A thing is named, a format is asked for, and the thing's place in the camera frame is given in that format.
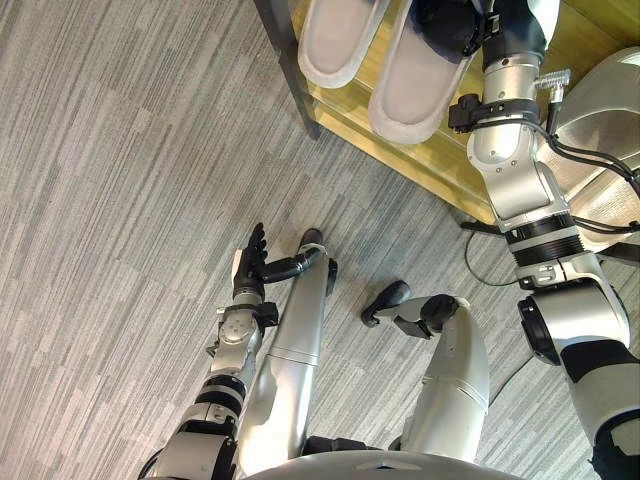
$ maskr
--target black metal frame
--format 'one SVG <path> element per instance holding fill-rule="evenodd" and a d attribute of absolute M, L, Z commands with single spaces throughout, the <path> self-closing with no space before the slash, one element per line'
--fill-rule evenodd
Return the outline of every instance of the black metal frame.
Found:
<path fill-rule="evenodd" d="M 313 113 L 313 98 L 301 87 L 304 77 L 298 66 L 298 41 L 291 23 L 289 3 L 287 0 L 253 0 L 253 3 L 278 56 L 302 123 L 309 136 L 316 140 L 320 136 L 320 124 Z"/>

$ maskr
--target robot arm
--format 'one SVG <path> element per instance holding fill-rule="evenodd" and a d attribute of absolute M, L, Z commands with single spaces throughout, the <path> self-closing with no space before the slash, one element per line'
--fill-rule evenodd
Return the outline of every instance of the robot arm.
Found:
<path fill-rule="evenodd" d="M 564 72 L 539 76 L 558 3 L 496 0 L 482 102 L 462 97 L 449 122 L 473 131 L 468 157 L 484 177 L 520 286 L 532 292 L 518 304 L 527 339 L 542 360 L 563 367 L 594 468 L 603 478 L 637 478 L 640 363 L 628 350 L 627 315 L 595 254 L 583 249 L 553 173 L 536 160 L 536 90 L 552 88 L 555 113 L 568 83 Z"/>

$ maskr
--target wire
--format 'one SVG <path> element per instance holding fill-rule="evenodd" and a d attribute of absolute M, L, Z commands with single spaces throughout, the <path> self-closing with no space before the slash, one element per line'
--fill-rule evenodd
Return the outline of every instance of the wire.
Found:
<path fill-rule="evenodd" d="M 467 266 L 467 269 L 469 270 L 469 273 L 471 275 L 473 275 L 473 277 L 478 280 L 481 283 L 484 283 L 485 285 L 488 285 L 490 287 L 507 287 L 509 285 L 513 285 L 514 283 L 518 283 L 518 279 L 516 278 L 515 280 L 508 282 L 508 283 L 493 283 L 493 282 L 489 282 L 487 280 L 485 280 L 484 278 L 482 278 L 480 275 L 478 275 L 476 272 L 473 271 L 473 268 L 471 268 L 471 264 L 469 263 L 469 245 L 471 244 L 471 239 L 475 236 L 476 232 L 471 232 L 471 235 L 469 235 L 469 238 L 467 238 L 467 243 L 464 246 L 464 264 Z"/>
<path fill-rule="evenodd" d="M 531 355 L 529 358 L 525 360 L 525 362 L 522 365 L 520 365 L 516 370 L 514 370 L 513 373 L 511 373 L 511 375 L 509 375 L 509 377 L 504 382 L 502 382 L 502 385 L 500 385 L 500 388 L 498 388 L 498 391 L 493 395 L 493 398 L 489 401 L 488 408 L 491 408 L 491 405 L 493 405 L 493 402 L 496 401 L 496 399 L 502 393 L 502 390 L 504 390 L 504 388 L 509 384 L 509 382 L 513 380 L 513 377 L 515 377 L 518 373 L 520 373 L 524 369 L 524 367 L 526 367 L 529 364 L 529 362 L 534 358 L 535 358 L 535 355 Z"/>
<path fill-rule="evenodd" d="M 138 474 L 138 480 L 142 480 L 143 478 L 147 477 L 153 466 L 156 464 L 160 453 L 162 453 L 162 449 L 158 450 L 156 453 L 149 457 L 149 460 L 145 462 L 145 464 L 142 466 L 142 469 L 140 470 L 140 473 Z"/>
<path fill-rule="evenodd" d="M 623 233 L 640 232 L 640 225 L 635 222 L 632 222 L 627 227 L 623 227 L 619 225 L 608 225 L 606 223 L 600 223 L 596 222 L 595 220 L 581 217 L 573 217 L 573 220 L 579 227 L 591 230 L 592 232 L 603 233 L 605 235 L 619 235 Z"/>
<path fill-rule="evenodd" d="M 598 150 L 587 150 L 584 148 L 570 147 L 569 145 L 565 145 L 564 143 L 560 142 L 557 136 L 554 137 L 554 139 L 555 139 L 554 143 L 558 147 L 560 147 L 562 150 L 567 150 L 568 152 L 573 152 L 573 153 L 581 153 L 583 155 L 591 155 L 593 157 L 600 157 L 605 160 L 609 160 L 611 163 L 613 163 L 614 165 L 617 165 L 622 170 L 624 170 L 628 175 L 633 176 L 633 170 L 631 170 L 631 167 L 629 167 L 629 165 L 624 163 L 622 160 L 619 160 L 618 158 L 614 157 L 613 155 L 610 155 L 604 152 L 599 152 Z"/>

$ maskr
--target wooden shelf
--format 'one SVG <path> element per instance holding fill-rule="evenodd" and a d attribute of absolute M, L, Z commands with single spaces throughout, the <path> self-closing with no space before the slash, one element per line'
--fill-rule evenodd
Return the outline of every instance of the wooden shelf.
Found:
<path fill-rule="evenodd" d="M 302 0 L 293 15 L 300 37 L 309 0 Z M 480 174 L 466 157 L 467 135 L 450 130 L 446 121 L 426 142 L 401 145 L 376 135 L 369 124 L 367 106 L 386 55 L 400 0 L 392 0 L 382 24 L 356 75 L 347 86 L 324 89 L 306 81 L 302 85 L 315 100 L 318 123 L 410 178 L 447 202 L 486 223 L 494 217 Z M 571 85 L 600 61 L 622 48 L 640 43 L 637 0 L 566 0 L 542 72 L 571 68 Z M 482 55 L 476 55 L 453 98 L 482 92 Z M 543 110 L 547 98 L 538 99 Z"/>

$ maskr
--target gray striped carpet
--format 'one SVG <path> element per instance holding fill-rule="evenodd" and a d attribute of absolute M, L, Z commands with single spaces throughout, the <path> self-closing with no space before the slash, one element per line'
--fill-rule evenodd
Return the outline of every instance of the gray striped carpet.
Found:
<path fill-rule="evenodd" d="M 341 267 L 311 433 L 384 447 L 401 431 L 435 343 L 358 320 L 396 278 L 471 301 L 494 391 L 529 355 L 523 294 L 469 275 L 446 204 L 328 132 L 305 136 L 252 2 L 1 2 L 1 479 L 135 477 L 194 399 L 258 220 L 273 258 L 315 225 Z M 512 275 L 502 240 L 472 251 L 482 274 Z M 638 353 L 640 275 L 604 267 Z M 560 372 L 529 363 L 491 408 L 479 462 L 594 479 L 589 457 Z"/>

